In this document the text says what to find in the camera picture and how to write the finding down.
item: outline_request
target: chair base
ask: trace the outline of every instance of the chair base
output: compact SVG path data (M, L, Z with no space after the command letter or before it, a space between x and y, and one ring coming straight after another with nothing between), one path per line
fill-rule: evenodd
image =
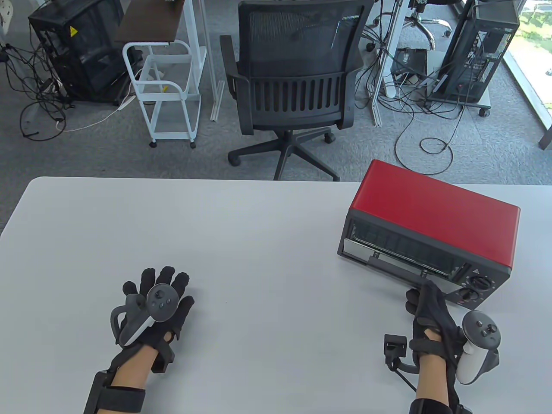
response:
M280 180L282 172L285 167L285 163L291 154L298 155L309 164L324 171L330 175L333 181L339 181L340 178L337 173L332 170L328 165L324 164L309 151L304 149L301 144L310 141L316 137L324 135L324 141L330 144L335 141L335 136L332 134L330 128L320 128L314 131L302 132L300 134L293 134L293 131L275 131L277 139L263 142L261 144L251 145L249 147L240 148L239 150L233 150L228 153L228 161L234 167L241 164L240 156L260 154L263 152L280 151L280 159L278 159L278 166L274 174L274 180Z
M452 28L450 27L450 24L443 19L422 19L421 14L419 12L412 13L411 16L408 16L405 19L404 24L402 27L416 27L418 28L427 38L429 42L429 49L435 50L435 38L433 37L433 34L429 31L429 29L425 26L426 24L438 24L440 26L445 27L445 32L443 36L446 38L449 38L452 34Z

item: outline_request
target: mesh chair back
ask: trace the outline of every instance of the mesh chair back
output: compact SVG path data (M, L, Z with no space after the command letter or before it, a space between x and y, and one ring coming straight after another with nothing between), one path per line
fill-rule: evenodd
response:
M243 1L238 71L257 129L331 125L373 0Z

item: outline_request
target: black computer case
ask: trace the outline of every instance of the black computer case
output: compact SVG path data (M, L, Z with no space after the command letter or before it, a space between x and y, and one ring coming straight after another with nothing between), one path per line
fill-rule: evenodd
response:
M513 0L468 0L433 91L446 100L478 102L519 27Z
M29 16L69 99L116 103L117 84L128 87L123 45L113 42L122 18L119 0L52 0Z

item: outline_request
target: hand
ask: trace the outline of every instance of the hand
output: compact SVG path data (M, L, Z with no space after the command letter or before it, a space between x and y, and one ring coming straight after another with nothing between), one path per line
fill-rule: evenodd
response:
M178 293L178 297L181 298L184 295L184 291L190 277L184 273L178 273L171 284L172 277L174 275L174 268L170 266L164 267L159 273L157 280L155 279L155 269L149 268L142 272L142 279L140 282L140 295L145 299L147 293L158 283L170 284ZM128 281L123 285L123 293L125 295L136 294L138 290L134 282ZM191 296L184 297L174 313L174 315L165 322L156 322L151 327L145 329L140 336L138 336L136 342L159 351L159 355L152 367L153 372L164 372L167 364L172 362L174 354L167 345L167 342L172 342L174 338L180 339L180 332L182 326L190 312L194 299ZM126 317L121 322L121 328L126 324Z
M455 364L456 356L464 345L461 344L463 335L448 311L443 292L434 282L425 280L420 290L410 289L406 293L406 300L406 310L414 315L410 347L414 351L415 363L419 352L425 352L439 355ZM435 339L426 332L437 334L443 346L429 343Z

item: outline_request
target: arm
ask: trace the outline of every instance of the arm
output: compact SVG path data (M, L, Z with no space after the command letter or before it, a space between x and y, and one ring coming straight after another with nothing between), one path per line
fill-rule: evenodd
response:
M420 369L416 399L410 412L456 413L461 408L454 390L456 355L461 354L465 338L450 316L444 294L433 282L426 280L420 290L409 290L406 299L406 310L414 315L412 359Z
M129 281L123 285L123 293L127 296L133 295L134 299L141 297L138 306L142 306L146 300L149 300L147 299L148 294L155 285L170 284L178 295L178 307L172 316L167 315L163 321L157 321L150 325L131 345L124 347L113 358L109 369L96 373L84 408L85 414L140 412L150 372L163 373L167 369L167 365L174 361L174 353L169 344L173 340L180 339L182 326L194 304L194 299L191 296L183 297L189 276L181 272L171 283L174 273L174 268L166 266L156 279L154 269L145 269L142 272L139 293L135 283ZM162 295L157 296L158 292L154 293L156 298L163 297ZM155 301L156 299L152 300L152 306L155 305ZM121 322L121 326L126 326L129 323L127 320L129 311L131 314L135 312L129 307L124 307L124 309L127 314ZM119 341L120 328L116 330L112 327L112 329L115 338Z
M441 336L427 329L426 336L441 342ZM447 389L447 362L438 355L420 356L420 377L416 399L429 399L449 405Z
M172 334L168 332L164 339L170 341ZM113 378L112 386L146 389L147 377L151 372L151 367L157 358L158 352L144 345L132 358L117 370ZM97 414L120 414L119 411L98 410Z

